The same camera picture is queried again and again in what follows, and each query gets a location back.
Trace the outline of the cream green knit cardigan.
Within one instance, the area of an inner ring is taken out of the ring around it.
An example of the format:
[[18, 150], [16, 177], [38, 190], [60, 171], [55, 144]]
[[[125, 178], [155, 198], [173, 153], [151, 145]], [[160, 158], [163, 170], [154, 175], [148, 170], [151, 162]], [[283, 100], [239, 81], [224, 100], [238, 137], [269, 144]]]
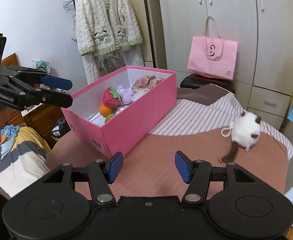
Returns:
[[143, 43], [129, 0], [75, 0], [75, 12], [80, 55], [128, 51]]

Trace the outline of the grey wardrobe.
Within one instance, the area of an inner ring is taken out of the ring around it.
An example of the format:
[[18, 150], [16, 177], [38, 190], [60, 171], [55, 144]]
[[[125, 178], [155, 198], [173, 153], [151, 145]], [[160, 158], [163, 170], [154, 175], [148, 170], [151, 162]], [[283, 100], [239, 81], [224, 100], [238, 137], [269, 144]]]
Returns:
[[179, 87], [228, 79], [245, 110], [279, 129], [293, 94], [293, 0], [144, 0], [152, 64]]

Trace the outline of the green ball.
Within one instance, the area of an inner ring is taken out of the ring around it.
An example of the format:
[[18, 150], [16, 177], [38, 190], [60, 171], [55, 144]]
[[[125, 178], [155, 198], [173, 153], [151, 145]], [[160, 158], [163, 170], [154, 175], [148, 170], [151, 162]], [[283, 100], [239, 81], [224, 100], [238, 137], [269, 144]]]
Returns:
[[106, 116], [106, 118], [105, 118], [105, 123], [106, 122], [108, 122], [109, 120], [111, 120], [113, 117], [115, 117], [116, 116], [116, 114], [114, 114], [114, 113], [111, 113], [111, 114], [109, 114], [108, 116]]

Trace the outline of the white lace garment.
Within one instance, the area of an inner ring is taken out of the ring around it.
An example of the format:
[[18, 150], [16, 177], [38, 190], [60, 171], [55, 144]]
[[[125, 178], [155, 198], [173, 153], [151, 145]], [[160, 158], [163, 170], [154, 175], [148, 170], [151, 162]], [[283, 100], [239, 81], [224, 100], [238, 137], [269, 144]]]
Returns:
[[133, 46], [128, 51], [118, 50], [100, 56], [87, 53], [82, 55], [82, 61], [88, 85], [124, 66], [144, 66], [140, 45]]

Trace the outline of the white brown plush toy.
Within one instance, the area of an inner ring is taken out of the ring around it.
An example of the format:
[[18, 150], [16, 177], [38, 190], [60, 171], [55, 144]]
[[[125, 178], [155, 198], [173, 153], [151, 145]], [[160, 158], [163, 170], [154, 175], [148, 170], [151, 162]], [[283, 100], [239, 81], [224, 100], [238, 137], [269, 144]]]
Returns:
[[242, 112], [228, 127], [221, 129], [223, 137], [231, 137], [229, 152], [219, 159], [221, 163], [233, 163], [239, 148], [248, 152], [259, 140], [261, 133], [261, 117], [252, 112]]

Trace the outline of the pink tote bag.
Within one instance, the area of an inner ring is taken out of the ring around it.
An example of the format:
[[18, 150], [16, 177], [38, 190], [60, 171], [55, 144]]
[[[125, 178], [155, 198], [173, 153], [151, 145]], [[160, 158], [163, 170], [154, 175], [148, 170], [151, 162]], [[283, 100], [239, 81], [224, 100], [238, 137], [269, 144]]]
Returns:
[[215, 21], [207, 16], [205, 33], [203, 36], [194, 36], [188, 59], [187, 70], [193, 74], [205, 77], [234, 78], [238, 42], [226, 40], [220, 34], [217, 37], [209, 36], [209, 22]]

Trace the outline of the orange ball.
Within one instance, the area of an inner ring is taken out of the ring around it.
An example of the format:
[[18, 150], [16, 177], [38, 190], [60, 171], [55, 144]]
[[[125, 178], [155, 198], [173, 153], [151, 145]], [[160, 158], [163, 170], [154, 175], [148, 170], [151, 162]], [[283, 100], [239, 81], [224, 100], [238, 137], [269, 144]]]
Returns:
[[112, 107], [108, 107], [106, 105], [101, 105], [99, 107], [99, 113], [106, 118], [108, 115], [112, 114], [113, 108]]

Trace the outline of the pink floral cloth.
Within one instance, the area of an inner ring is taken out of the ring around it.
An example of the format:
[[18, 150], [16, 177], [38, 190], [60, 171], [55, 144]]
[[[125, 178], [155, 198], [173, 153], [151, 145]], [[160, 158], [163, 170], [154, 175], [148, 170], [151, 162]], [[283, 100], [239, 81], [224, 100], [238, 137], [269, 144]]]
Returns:
[[159, 83], [161, 83], [164, 79], [162, 77], [158, 77], [155, 75], [144, 75], [139, 78], [131, 87], [131, 90], [136, 92], [141, 89], [153, 89]]

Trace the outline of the black hard case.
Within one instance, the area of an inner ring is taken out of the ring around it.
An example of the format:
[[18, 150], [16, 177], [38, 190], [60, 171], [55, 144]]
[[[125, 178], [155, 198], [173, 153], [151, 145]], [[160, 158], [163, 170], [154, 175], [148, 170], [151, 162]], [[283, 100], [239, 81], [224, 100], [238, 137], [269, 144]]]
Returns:
[[213, 77], [204, 77], [200, 74], [190, 74], [187, 77], [185, 77], [180, 83], [180, 88], [197, 89], [209, 84], [217, 85], [228, 90], [233, 94], [235, 93], [233, 81]]

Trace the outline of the pink storage box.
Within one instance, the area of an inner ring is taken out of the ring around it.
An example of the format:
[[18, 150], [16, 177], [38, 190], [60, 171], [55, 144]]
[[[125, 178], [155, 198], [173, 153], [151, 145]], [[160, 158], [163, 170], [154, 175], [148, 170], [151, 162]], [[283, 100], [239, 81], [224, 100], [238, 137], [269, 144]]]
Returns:
[[[101, 121], [98, 125], [92, 122], [108, 87], [130, 88], [144, 75], [162, 77], [163, 81], [108, 122]], [[73, 93], [73, 104], [62, 112], [81, 142], [111, 157], [118, 151], [128, 154], [175, 107], [176, 95], [174, 71], [125, 66]]]

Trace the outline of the white mesh bath pouf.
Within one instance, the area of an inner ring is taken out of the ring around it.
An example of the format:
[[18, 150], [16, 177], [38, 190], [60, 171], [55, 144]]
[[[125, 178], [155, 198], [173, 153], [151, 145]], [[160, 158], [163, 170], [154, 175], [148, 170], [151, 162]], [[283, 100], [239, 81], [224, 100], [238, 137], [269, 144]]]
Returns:
[[136, 90], [134, 92], [134, 95], [132, 96], [132, 102], [135, 102], [137, 101], [139, 98], [141, 98], [142, 96], [144, 96], [146, 93], [148, 93], [150, 90], [147, 89], [147, 88], [144, 88], [144, 89], [139, 89], [139, 90]]

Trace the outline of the striped brown bed cover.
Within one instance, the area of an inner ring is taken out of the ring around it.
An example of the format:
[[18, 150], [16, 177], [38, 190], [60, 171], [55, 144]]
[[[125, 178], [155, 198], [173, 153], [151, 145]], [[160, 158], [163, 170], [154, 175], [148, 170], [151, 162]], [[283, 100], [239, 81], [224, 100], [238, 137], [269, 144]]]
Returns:
[[[175, 107], [143, 137], [128, 154], [111, 186], [119, 196], [182, 196], [186, 185], [175, 168], [174, 156], [182, 151], [191, 159], [219, 165], [219, 159], [231, 146], [221, 129], [242, 112], [232, 93], [217, 87], [194, 90], [193, 98], [177, 100]], [[53, 169], [62, 163], [86, 166], [102, 153], [81, 142], [70, 129], [53, 147], [46, 166]]]

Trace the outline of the red strawberry plush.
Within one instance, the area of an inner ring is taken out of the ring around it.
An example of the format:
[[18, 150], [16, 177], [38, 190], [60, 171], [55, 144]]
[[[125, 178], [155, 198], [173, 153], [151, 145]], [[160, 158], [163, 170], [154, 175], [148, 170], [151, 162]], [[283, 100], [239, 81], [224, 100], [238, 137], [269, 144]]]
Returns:
[[117, 108], [121, 105], [121, 96], [113, 87], [108, 87], [102, 95], [102, 104], [110, 108]]

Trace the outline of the purple plush toy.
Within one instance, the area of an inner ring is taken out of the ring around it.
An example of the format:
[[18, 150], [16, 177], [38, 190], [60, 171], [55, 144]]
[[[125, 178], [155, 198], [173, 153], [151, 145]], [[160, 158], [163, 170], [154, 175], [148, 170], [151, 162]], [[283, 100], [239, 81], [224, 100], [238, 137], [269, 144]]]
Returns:
[[122, 105], [129, 105], [133, 102], [134, 92], [131, 89], [118, 86], [117, 93], [120, 95]]

